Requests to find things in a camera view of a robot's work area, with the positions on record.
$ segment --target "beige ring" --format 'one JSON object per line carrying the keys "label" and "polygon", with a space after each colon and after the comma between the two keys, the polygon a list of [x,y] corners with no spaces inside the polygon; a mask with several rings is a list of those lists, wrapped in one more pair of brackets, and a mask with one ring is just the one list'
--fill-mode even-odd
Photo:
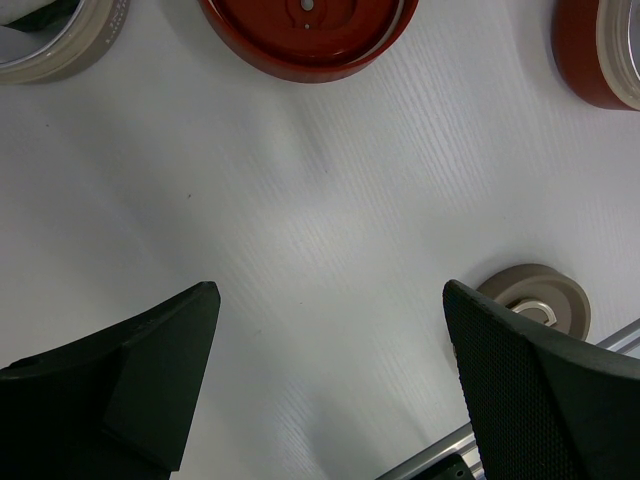
{"label": "beige ring", "polygon": [[74,75],[95,63],[118,37],[130,0],[80,0],[65,28],[41,49],[0,63],[0,84],[41,83]]}

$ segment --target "gray round object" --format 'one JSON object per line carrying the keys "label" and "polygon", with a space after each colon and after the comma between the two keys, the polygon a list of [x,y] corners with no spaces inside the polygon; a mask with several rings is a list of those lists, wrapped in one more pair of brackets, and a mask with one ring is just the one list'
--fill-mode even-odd
{"label": "gray round object", "polygon": [[585,340],[591,306],[575,281],[544,265],[518,265],[494,275],[478,292],[516,313]]}
{"label": "gray round object", "polygon": [[129,10],[130,0],[80,0],[71,17],[53,37],[11,32],[0,27],[13,52],[0,58],[0,84],[42,83],[74,75],[95,63],[111,48]]}

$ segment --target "white backdrop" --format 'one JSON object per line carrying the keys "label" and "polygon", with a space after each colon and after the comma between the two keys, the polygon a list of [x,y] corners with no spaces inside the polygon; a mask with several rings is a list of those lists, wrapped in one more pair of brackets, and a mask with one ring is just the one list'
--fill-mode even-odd
{"label": "white backdrop", "polygon": [[467,422],[441,312],[541,262],[640,316],[640,114],[578,100],[552,0],[422,0],[364,72],[253,70],[196,0],[89,71],[0,88],[0,364],[199,280],[223,307],[179,480],[373,479]]}

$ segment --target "red round container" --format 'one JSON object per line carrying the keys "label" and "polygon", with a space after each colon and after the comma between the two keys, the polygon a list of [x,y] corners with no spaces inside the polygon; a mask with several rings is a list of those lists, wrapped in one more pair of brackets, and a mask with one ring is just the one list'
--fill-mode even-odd
{"label": "red round container", "polygon": [[558,0],[555,60],[569,87],[592,105],[640,110],[639,7],[638,0]]}
{"label": "red round container", "polygon": [[402,34],[418,0],[200,0],[222,40],[284,80],[323,83],[362,70]]}

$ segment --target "textured black mesh surface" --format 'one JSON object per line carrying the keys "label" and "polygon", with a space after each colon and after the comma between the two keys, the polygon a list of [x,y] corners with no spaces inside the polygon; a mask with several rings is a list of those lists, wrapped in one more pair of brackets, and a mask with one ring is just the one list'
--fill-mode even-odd
{"label": "textured black mesh surface", "polygon": [[529,342],[455,282],[444,309],[487,478],[586,478]]}

